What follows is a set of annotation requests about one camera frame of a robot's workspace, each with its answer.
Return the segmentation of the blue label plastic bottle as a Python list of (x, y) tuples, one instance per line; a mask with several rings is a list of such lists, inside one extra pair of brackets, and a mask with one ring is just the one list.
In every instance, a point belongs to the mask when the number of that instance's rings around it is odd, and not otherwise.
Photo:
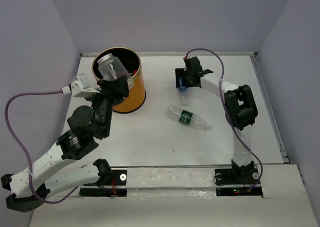
[(178, 100), (181, 106), (189, 106), (191, 104), (191, 95), (188, 88), (177, 88)]

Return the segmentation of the clear jar with metal lid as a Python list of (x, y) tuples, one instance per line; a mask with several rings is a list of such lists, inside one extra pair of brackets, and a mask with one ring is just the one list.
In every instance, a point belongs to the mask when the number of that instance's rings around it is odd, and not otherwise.
[(115, 81), (123, 76), (126, 76), (128, 80), (131, 78), (122, 62), (111, 53), (98, 59), (97, 63), (98, 70), (106, 81)]

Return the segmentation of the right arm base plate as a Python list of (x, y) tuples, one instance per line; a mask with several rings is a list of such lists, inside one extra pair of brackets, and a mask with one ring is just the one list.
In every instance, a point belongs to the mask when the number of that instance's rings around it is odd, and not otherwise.
[(214, 170), (213, 182), (216, 185), (217, 197), (242, 197), (242, 196), (263, 196), (261, 183), (257, 182), (258, 170), (245, 174), (237, 179), (232, 175), (231, 168), (218, 168)]

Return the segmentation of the green label plastic bottle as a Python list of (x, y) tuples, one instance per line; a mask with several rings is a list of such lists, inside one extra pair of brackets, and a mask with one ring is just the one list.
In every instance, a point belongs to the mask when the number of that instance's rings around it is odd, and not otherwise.
[(166, 114), (171, 120), (195, 130), (206, 131), (211, 128), (209, 122), (201, 116), (175, 105), (170, 105), (167, 108)]

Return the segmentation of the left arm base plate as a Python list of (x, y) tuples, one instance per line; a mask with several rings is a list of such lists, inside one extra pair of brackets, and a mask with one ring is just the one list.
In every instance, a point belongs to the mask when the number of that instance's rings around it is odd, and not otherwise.
[(97, 183), (82, 185), (79, 190), (81, 197), (126, 197), (127, 196), (127, 173), (126, 168), (113, 168), (113, 176)]

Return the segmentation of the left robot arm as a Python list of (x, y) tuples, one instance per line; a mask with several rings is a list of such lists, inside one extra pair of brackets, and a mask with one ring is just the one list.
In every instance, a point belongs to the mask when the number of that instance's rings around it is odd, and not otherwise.
[(123, 196), (127, 182), (125, 169), (112, 169), (105, 159), (65, 172), (71, 165), (98, 147), (98, 140), (110, 135), (113, 107), (129, 95), (125, 77), (113, 81), (101, 79), (98, 88), (91, 88), (86, 79), (76, 76), (72, 83), (62, 87), (60, 93), (83, 98), (90, 105), (77, 107), (67, 119), (69, 130), (62, 134), (52, 147), (38, 160), (29, 161), (26, 169), (1, 177), (2, 187), (11, 194), (6, 198), (8, 209), (26, 213), (43, 204), (50, 204), (52, 197), (67, 191), (72, 194), (77, 187), (94, 185), (106, 190), (110, 197)]

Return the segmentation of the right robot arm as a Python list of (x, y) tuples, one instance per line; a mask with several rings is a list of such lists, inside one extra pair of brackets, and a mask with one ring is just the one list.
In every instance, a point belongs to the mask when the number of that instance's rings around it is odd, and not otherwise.
[(259, 158), (251, 148), (252, 126), (258, 116), (258, 108), (249, 85), (236, 85), (224, 80), (225, 65), (221, 64), (221, 74), (217, 76), (210, 69), (203, 69), (198, 57), (187, 54), (183, 58), (185, 67), (175, 69), (176, 86), (199, 87), (220, 98), (225, 118), (233, 132), (233, 156), (231, 168), (219, 170), (221, 180), (242, 183), (258, 171), (253, 159)]

